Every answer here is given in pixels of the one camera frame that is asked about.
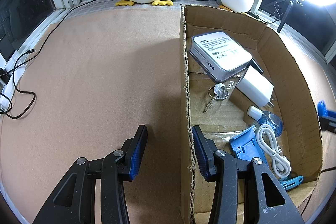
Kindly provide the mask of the black cylindrical stick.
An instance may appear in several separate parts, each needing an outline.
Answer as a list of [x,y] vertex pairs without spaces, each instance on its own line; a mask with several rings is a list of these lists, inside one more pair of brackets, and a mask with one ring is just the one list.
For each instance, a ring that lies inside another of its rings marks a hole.
[[264,73],[263,69],[260,67],[260,65],[258,65],[255,59],[251,59],[249,65],[253,67],[256,71],[258,71],[258,73],[260,73],[261,75]]

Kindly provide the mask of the small blue liquid bottle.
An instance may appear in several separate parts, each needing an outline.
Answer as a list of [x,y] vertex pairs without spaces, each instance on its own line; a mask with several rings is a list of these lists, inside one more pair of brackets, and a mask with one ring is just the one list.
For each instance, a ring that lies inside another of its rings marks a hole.
[[275,137],[279,137],[283,132],[281,118],[269,111],[262,111],[254,106],[250,106],[247,115],[258,122],[259,125],[268,124],[274,130]]

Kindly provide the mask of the blue plastic clip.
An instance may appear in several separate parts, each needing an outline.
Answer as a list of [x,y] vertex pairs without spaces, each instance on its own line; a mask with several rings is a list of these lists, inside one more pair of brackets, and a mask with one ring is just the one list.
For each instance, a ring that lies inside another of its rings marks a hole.
[[279,180],[281,186],[286,192],[298,187],[303,182],[303,176],[296,176],[293,178],[287,177]]

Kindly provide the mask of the brown cardboard box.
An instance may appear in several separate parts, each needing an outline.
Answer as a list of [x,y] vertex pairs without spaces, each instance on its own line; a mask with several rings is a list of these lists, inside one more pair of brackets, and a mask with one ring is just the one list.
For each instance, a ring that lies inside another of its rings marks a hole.
[[242,128],[248,98],[240,91],[232,94],[230,104],[214,114],[206,114],[206,96],[212,81],[188,54],[194,35],[223,31],[252,54],[264,76],[274,85],[275,111],[284,122],[285,154],[291,167],[303,176],[289,192],[299,211],[317,191],[322,170],[323,143],[317,104],[327,98],[329,82],[323,70],[307,58],[294,58],[280,36],[266,24],[241,13],[210,6],[184,5],[181,8],[180,46],[182,83],[181,129],[181,215],[184,223],[203,223],[209,219],[211,195],[205,193],[194,154],[191,128],[200,125],[209,133]]

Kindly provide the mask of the white wall charger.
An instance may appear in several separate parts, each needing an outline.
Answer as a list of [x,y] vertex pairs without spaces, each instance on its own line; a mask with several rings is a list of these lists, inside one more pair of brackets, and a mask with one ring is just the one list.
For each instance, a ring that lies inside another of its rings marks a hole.
[[236,88],[249,98],[257,107],[268,105],[273,108],[272,95],[274,86],[261,73],[256,71],[254,67],[249,66],[244,72]]

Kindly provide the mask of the white square box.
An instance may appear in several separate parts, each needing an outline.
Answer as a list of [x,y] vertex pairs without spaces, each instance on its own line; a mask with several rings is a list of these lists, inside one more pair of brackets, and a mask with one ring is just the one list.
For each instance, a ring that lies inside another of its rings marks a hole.
[[223,83],[244,71],[252,55],[225,32],[191,38],[190,55],[215,83]]

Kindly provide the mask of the blue phone stand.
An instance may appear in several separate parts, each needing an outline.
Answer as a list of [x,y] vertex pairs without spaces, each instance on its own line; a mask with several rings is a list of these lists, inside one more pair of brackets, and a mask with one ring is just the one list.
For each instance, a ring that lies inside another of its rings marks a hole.
[[268,165],[265,153],[256,140],[255,125],[231,138],[229,144],[236,158],[251,161],[253,158],[259,157],[266,165]]

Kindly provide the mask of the black tripod stand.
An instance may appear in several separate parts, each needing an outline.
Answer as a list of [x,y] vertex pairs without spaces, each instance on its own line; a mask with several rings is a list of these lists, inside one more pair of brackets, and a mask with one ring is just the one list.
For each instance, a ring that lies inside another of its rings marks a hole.
[[[279,4],[284,2],[285,4],[287,4],[287,7],[285,9],[285,12],[283,14],[280,14],[280,11],[279,11]],[[278,28],[277,28],[277,33],[279,34],[282,30],[282,28],[284,27],[285,25],[285,21],[289,15],[289,13],[291,12],[292,8],[294,6],[300,6],[302,7],[303,6],[303,0],[275,0],[273,2],[270,2],[270,3],[267,3],[266,5],[261,5],[261,9],[266,9],[268,7],[271,7],[273,6],[274,7],[274,13],[278,15],[276,21],[279,21],[280,24],[278,25]]]

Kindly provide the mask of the silver key with ring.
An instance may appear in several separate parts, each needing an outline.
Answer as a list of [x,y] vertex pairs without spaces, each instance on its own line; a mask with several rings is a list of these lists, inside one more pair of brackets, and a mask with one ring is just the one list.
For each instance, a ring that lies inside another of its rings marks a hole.
[[215,102],[226,100],[229,97],[229,91],[224,83],[218,83],[212,88],[209,88],[208,95],[211,97],[211,100],[203,110],[204,113],[207,112]]

